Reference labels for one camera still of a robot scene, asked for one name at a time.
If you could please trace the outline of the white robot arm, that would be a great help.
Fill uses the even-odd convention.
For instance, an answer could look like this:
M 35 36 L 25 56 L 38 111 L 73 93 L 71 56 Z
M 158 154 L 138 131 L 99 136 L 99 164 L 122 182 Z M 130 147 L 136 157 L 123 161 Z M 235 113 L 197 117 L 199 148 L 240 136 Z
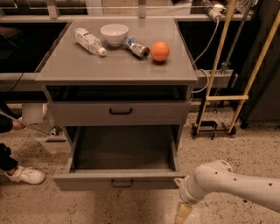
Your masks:
M 210 193 L 228 193 L 280 212 L 280 180 L 239 175 L 224 160 L 200 164 L 184 178 L 175 178 L 179 196 L 174 224 L 183 224 L 193 210 Z

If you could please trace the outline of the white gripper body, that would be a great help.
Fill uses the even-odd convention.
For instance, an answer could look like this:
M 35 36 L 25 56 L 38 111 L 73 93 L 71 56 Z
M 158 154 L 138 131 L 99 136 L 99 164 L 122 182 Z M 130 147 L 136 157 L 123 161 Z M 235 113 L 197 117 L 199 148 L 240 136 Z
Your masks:
M 194 176 L 188 175 L 178 180 L 180 198 L 189 205 L 196 205 L 205 197 L 205 192 L 195 182 Z

